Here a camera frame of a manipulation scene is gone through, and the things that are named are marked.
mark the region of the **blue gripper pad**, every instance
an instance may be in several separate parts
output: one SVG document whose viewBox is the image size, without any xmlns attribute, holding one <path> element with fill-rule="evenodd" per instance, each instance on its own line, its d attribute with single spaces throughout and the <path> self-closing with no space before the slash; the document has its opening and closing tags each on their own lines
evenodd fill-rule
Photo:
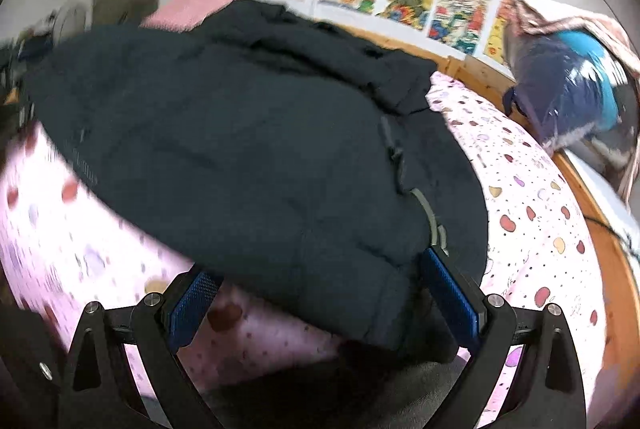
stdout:
<svg viewBox="0 0 640 429">
<path fill-rule="evenodd" d="M 168 318 L 166 342 L 172 352 L 191 344 L 222 281 L 222 278 L 200 272 L 191 282 Z"/>
<path fill-rule="evenodd" d="M 438 255 L 437 250 L 430 247 L 419 258 L 420 277 L 456 342 L 473 353 L 480 345 L 479 314 L 443 263 L 442 259 L 448 256 L 443 252 Z"/>
</svg>

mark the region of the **bed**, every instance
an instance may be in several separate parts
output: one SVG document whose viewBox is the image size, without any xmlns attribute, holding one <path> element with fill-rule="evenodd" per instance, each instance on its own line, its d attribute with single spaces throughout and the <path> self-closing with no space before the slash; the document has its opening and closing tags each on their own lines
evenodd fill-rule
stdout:
<svg viewBox="0 0 640 429">
<path fill-rule="evenodd" d="M 216 1 L 220 8 L 230 0 Z M 201 12 L 212 11 L 203 2 L 200 5 Z M 168 14 L 178 24 L 197 25 L 201 19 L 185 13 L 185 8 L 184 2 L 174 3 Z M 164 28 L 180 29 L 162 17 L 162 9 L 155 19 Z M 615 237 L 595 223 L 585 224 L 580 213 L 604 223 L 606 217 L 566 156 L 556 155 L 553 165 L 526 132 L 524 117 L 515 113 L 509 120 L 498 111 L 501 93 L 510 84 L 503 75 L 474 59 L 442 58 L 386 37 L 349 30 L 438 64 L 440 73 L 432 80 L 428 100 L 446 117 L 474 164 L 494 218 L 482 288 L 506 296 L 516 306 L 541 308 L 555 300 L 565 308 L 572 319 L 593 427 L 614 402 L 626 399 L 640 369 L 640 307 L 626 254 Z M 476 128 L 491 128 L 494 133 L 476 134 Z M 499 164 L 500 172 L 494 171 L 494 164 Z M 486 180 L 494 173 L 502 183 Z M 528 194 L 532 181 L 539 183 L 534 195 Z M 41 312 L 64 346 L 70 344 L 89 301 L 100 300 L 105 308 L 135 303 L 146 293 L 164 291 L 191 265 L 117 217 L 82 187 L 38 125 L 10 147 L 0 193 L 6 196 L 0 214 L 0 262 L 6 278 L 18 304 Z M 513 197 L 512 204 L 507 196 Z M 516 203 L 521 197 L 522 203 Z M 503 211 L 505 206 L 515 208 Z M 544 250 L 524 255 L 511 253 L 510 244 L 502 241 L 508 239 L 524 251 L 536 235 Z M 569 286 L 575 278 L 580 283 Z M 545 279 L 555 280 L 557 287 Z M 265 319 L 278 325 L 268 337 Z M 339 337 L 225 284 L 207 323 L 179 355 L 195 385 L 204 391 L 290 365 L 331 359 L 340 342 Z M 127 354 L 141 393 L 152 396 L 135 348 L 127 348 Z M 465 350 L 460 355 L 467 356 Z M 499 411 L 518 358 L 518 348 L 513 348 L 481 425 Z"/>
</svg>

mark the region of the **dark garment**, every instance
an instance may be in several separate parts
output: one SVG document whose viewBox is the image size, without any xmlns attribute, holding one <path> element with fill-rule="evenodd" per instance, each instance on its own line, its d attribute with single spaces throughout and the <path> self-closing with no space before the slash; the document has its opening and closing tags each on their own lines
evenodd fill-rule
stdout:
<svg viewBox="0 0 640 429">
<path fill-rule="evenodd" d="M 446 360 L 455 344 L 419 298 L 430 233 L 409 191 L 476 282 L 487 214 L 426 102 L 435 69 L 237 1 L 188 34 L 73 38 L 25 86 L 84 183 L 143 231 L 318 327 Z"/>
</svg>

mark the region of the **black cable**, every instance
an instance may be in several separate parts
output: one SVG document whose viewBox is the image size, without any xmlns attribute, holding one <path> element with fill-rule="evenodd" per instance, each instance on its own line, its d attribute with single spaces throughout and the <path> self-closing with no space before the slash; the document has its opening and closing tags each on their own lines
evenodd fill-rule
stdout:
<svg viewBox="0 0 640 429">
<path fill-rule="evenodd" d="M 635 258 L 635 260 L 638 262 L 638 264 L 640 264 L 640 252 L 636 252 L 633 249 L 633 245 L 632 245 L 632 241 L 631 241 L 631 235 L 629 235 L 627 233 L 626 234 L 626 239 L 625 239 L 621 234 L 618 234 L 616 231 L 614 231 L 611 228 L 610 225 L 607 225 L 606 223 L 604 223 L 604 221 L 600 221 L 597 218 L 592 218 L 591 216 L 585 216 L 584 219 L 587 220 L 587 221 L 591 221 L 592 223 L 596 223 L 596 225 L 601 226 L 603 229 L 607 229 L 609 234 L 614 235 L 618 239 L 620 244 L 623 247 L 625 247 L 626 251 Z"/>
</svg>

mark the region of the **silver bolt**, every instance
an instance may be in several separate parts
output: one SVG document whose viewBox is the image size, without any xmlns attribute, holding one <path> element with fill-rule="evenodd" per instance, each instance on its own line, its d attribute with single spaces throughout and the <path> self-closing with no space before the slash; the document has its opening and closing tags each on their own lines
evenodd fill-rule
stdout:
<svg viewBox="0 0 640 429">
<path fill-rule="evenodd" d="M 562 313 L 562 309 L 557 304 L 551 303 L 546 307 L 546 309 L 549 310 L 549 313 L 553 315 L 560 315 Z"/>
<path fill-rule="evenodd" d="M 162 300 L 162 296 L 156 292 L 145 295 L 145 304 L 147 306 L 156 306 Z"/>
<path fill-rule="evenodd" d="M 84 311 L 88 314 L 92 314 L 98 310 L 98 308 L 100 308 L 100 303 L 98 303 L 98 301 L 91 301 L 91 303 L 84 307 Z"/>
<path fill-rule="evenodd" d="M 504 304 L 504 299 L 501 295 L 491 294 L 487 299 L 491 306 L 495 306 L 496 308 L 500 308 Z"/>
<path fill-rule="evenodd" d="M 51 370 L 49 369 L 49 366 L 47 364 L 45 364 L 44 362 L 41 362 L 40 363 L 40 370 L 41 370 L 42 374 L 44 375 L 45 379 L 53 380 L 53 375 L 51 375 Z"/>
</svg>

